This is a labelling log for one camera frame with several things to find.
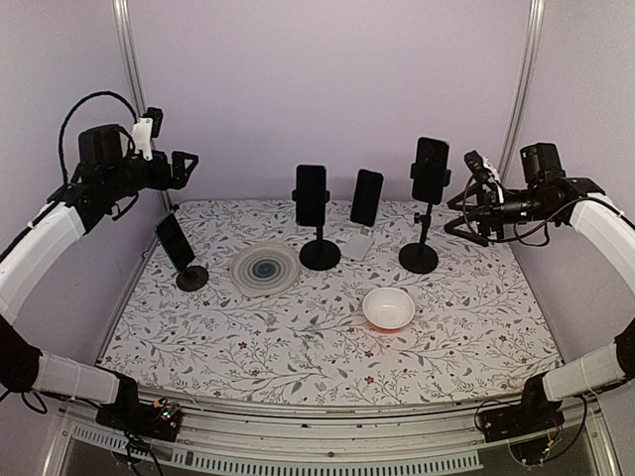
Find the black round-base phone stand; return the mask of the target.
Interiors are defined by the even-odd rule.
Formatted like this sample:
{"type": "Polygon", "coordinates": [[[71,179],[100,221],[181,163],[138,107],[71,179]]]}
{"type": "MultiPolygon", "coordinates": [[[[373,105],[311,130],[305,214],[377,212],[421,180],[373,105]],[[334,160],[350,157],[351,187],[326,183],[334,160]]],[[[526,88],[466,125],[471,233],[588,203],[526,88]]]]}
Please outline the black round-base phone stand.
{"type": "Polygon", "coordinates": [[[313,271],[326,271],[334,268],[341,254],[337,245],[323,237],[323,226],[315,227],[316,238],[306,243],[300,251],[302,265],[313,271]]]}

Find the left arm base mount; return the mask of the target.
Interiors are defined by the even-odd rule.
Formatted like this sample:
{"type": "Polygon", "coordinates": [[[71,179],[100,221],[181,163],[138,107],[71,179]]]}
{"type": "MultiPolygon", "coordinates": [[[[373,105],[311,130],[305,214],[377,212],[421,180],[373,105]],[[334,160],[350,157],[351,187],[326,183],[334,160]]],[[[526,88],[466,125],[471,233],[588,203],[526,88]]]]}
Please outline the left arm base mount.
{"type": "Polygon", "coordinates": [[[182,420],[178,403],[166,398],[142,403],[136,394],[121,394],[114,404],[101,405],[95,417],[100,425],[167,442],[177,440],[182,420]]]}

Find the purple-backed black phone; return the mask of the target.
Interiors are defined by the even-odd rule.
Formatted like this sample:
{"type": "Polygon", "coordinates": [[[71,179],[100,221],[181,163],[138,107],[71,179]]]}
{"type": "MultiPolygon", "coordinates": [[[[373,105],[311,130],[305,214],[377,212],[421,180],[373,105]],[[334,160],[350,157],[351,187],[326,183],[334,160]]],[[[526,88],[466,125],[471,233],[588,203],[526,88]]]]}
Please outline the purple-backed black phone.
{"type": "Polygon", "coordinates": [[[426,137],[418,139],[416,159],[410,172],[414,200],[432,205],[442,202],[451,175],[447,168],[448,155],[449,143],[426,137]]]}

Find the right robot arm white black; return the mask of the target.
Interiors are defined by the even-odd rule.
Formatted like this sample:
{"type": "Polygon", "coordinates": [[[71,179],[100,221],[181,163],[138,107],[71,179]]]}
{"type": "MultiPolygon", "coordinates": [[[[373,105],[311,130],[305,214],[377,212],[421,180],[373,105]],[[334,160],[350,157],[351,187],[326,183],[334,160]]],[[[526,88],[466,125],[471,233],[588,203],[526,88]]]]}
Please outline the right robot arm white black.
{"type": "MultiPolygon", "coordinates": [[[[634,224],[589,178],[570,178],[556,145],[537,143],[520,152],[526,186],[510,189],[477,152],[465,154],[470,178],[462,194],[448,202],[460,216],[447,234],[481,246],[521,242],[549,224],[566,225],[583,236],[634,286],[634,224]]],[[[513,423],[533,432],[565,398],[620,386],[634,378],[634,326],[611,343],[555,370],[526,381],[513,423]]]]}

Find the tall black phone stand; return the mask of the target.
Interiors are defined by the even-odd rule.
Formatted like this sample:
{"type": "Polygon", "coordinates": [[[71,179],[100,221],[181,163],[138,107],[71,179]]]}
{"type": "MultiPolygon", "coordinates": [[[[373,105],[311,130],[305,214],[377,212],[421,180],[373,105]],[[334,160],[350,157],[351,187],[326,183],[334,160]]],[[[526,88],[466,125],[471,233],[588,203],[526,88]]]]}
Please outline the tall black phone stand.
{"type": "Polygon", "coordinates": [[[431,203],[426,203],[426,205],[425,213],[416,212],[414,215],[414,223],[422,226],[419,241],[405,245],[399,253],[400,265],[405,270],[419,275],[431,273],[439,263],[437,252],[426,244],[433,211],[431,203]]]}

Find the blue-edged black phone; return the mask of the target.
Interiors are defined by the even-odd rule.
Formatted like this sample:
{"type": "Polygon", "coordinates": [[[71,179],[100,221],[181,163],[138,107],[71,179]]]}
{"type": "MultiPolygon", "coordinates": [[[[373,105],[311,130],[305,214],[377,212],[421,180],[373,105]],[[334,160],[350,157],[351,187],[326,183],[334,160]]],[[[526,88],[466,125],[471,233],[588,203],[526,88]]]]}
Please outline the blue-edged black phone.
{"type": "Polygon", "coordinates": [[[298,165],[295,189],[297,223],[310,227],[324,226],[326,202],[326,168],[298,165]]]}

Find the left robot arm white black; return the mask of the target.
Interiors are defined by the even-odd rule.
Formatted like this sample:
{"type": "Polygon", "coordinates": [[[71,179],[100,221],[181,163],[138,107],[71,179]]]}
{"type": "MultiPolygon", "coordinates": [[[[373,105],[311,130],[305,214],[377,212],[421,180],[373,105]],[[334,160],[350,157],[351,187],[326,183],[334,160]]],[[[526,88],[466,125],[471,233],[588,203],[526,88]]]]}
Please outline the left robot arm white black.
{"type": "Polygon", "coordinates": [[[27,297],[57,259],[105,216],[119,219],[116,203],[144,189],[182,189],[198,164],[194,154],[153,150],[155,127],[141,118],[126,131],[117,124],[78,136],[79,163],[38,215],[1,255],[1,384],[9,392],[53,394],[109,405],[127,430],[147,422],[147,409],[112,372],[60,357],[29,344],[14,324],[27,297]]]}

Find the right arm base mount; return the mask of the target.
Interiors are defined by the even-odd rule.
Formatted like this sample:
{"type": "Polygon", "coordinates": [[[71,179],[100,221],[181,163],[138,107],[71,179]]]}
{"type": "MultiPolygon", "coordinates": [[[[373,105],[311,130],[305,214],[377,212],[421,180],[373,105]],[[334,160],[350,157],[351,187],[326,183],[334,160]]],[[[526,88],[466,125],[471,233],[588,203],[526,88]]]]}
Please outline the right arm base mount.
{"type": "Polygon", "coordinates": [[[565,422],[562,401],[549,401],[540,390],[525,390],[519,404],[485,401],[474,416],[475,427],[486,442],[513,439],[553,429],[554,436],[513,443],[510,452],[525,466],[542,465],[551,456],[556,439],[565,422]]]}

